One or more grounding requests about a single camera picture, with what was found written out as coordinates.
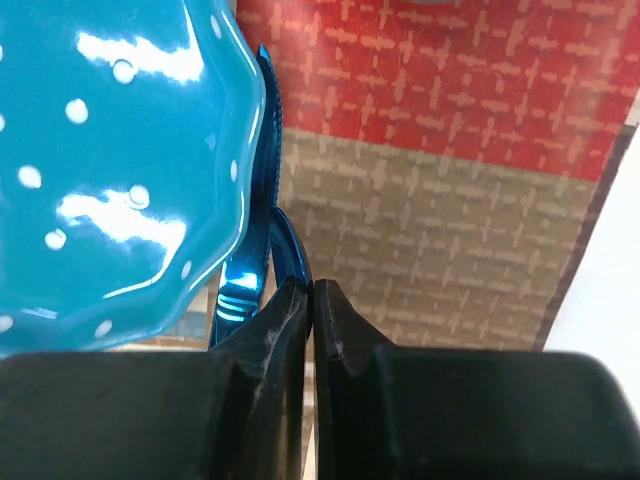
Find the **blue metallic knife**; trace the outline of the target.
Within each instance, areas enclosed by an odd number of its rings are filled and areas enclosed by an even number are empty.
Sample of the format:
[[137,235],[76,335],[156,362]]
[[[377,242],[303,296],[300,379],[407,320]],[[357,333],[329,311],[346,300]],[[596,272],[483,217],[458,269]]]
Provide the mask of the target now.
[[282,148],[282,100],[267,48],[256,60],[266,103],[251,177],[249,221],[244,239],[223,264],[212,316],[209,346],[222,342],[256,315],[265,290],[270,256],[271,215],[277,206]]

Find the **white blue mug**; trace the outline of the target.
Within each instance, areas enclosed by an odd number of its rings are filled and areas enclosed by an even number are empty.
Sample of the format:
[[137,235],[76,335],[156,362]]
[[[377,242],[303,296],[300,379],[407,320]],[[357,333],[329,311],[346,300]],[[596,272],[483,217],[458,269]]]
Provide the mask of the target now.
[[403,0],[404,2],[408,2],[410,4],[415,5],[451,5],[456,2],[456,0]]

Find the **blue polka dot plate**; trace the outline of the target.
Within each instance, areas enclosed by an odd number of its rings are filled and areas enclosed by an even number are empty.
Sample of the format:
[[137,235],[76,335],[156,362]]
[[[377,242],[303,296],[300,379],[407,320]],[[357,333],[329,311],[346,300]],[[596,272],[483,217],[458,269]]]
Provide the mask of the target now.
[[1,353],[173,325],[242,241],[266,111],[225,1],[1,5]]

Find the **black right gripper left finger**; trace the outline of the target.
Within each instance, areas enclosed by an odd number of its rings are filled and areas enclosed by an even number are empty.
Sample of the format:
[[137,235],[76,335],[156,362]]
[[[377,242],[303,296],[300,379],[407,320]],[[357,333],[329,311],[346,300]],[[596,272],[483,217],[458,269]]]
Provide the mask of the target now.
[[5,479],[297,479],[309,294],[288,278],[209,351],[1,364]]

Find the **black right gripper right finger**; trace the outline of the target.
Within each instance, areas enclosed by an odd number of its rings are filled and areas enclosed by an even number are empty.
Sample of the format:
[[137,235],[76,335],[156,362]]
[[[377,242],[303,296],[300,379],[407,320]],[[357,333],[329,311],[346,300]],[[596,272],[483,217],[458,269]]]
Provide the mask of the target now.
[[338,283],[313,293],[322,479],[635,479],[639,429],[574,353],[394,344]]

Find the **striped patchwork placemat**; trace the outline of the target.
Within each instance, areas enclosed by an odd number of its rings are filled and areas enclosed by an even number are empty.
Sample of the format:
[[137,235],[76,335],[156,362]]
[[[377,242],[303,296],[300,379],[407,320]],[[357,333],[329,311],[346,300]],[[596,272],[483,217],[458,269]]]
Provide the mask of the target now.
[[639,91],[635,1],[241,1],[316,282],[394,344],[544,352]]

